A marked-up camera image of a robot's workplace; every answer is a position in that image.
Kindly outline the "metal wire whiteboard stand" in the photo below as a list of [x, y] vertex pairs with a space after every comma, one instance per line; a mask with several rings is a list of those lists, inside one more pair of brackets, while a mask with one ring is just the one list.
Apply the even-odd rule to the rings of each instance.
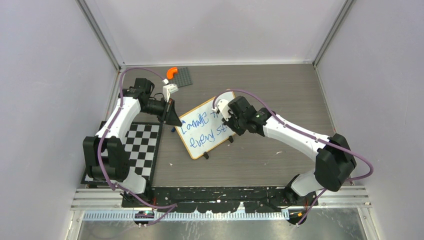
[[206, 160], [208, 160], [210, 158], [209, 153], [215, 149], [217, 149], [220, 145], [227, 143], [229, 145], [231, 145], [234, 142], [234, 137], [232, 135], [230, 135], [225, 141], [219, 143], [218, 145], [214, 146], [213, 148], [211, 148], [210, 150], [207, 150], [205, 152], [203, 152], [202, 157], [205, 158]]

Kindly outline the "yellow framed whiteboard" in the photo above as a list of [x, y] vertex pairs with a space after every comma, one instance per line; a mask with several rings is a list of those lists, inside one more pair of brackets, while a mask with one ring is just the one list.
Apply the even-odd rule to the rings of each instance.
[[222, 114], [213, 111], [213, 98], [179, 117], [182, 126], [176, 132], [189, 156], [196, 160], [227, 141], [236, 133], [222, 122]]

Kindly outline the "black white checkerboard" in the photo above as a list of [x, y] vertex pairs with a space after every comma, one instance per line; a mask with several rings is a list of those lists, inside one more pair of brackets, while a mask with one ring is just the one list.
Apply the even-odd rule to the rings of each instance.
[[[154, 179], [157, 156], [163, 125], [154, 122], [132, 122], [129, 130], [122, 140], [121, 146], [125, 153], [123, 162], [117, 167], [109, 164], [107, 139], [103, 141], [101, 158], [104, 168], [111, 181], [123, 181], [130, 174], [136, 174], [146, 180], [146, 185], [151, 186]], [[100, 136], [87, 136], [83, 140], [83, 153], [87, 165], [81, 183], [85, 185], [107, 186], [106, 179], [98, 162], [98, 145]]]

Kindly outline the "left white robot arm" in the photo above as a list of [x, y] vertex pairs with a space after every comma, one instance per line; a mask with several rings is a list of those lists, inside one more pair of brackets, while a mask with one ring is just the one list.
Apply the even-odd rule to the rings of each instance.
[[148, 207], [153, 202], [153, 193], [146, 189], [147, 180], [130, 170], [130, 154], [124, 144], [139, 113], [156, 116], [162, 124], [182, 126], [171, 98], [179, 88], [166, 79], [163, 83], [161, 99], [152, 96], [155, 85], [146, 78], [137, 78], [130, 88], [120, 87], [116, 107], [109, 119], [95, 136], [87, 136], [82, 142], [88, 176], [105, 181], [113, 190], [121, 188], [134, 193], [134, 200], [141, 207]]

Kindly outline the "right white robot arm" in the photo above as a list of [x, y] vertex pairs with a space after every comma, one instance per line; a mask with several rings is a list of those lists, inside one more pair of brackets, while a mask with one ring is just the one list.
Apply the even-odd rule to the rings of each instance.
[[337, 192], [357, 163], [349, 153], [344, 136], [317, 134], [292, 124], [274, 111], [263, 107], [256, 110], [243, 96], [231, 101], [219, 100], [215, 111], [222, 114], [222, 122], [241, 136], [245, 132], [278, 140], [309, 157], [312, 170], [295, 175], [282, 191], [291, 205], [299, 205], [309, 193], [326, 189]]

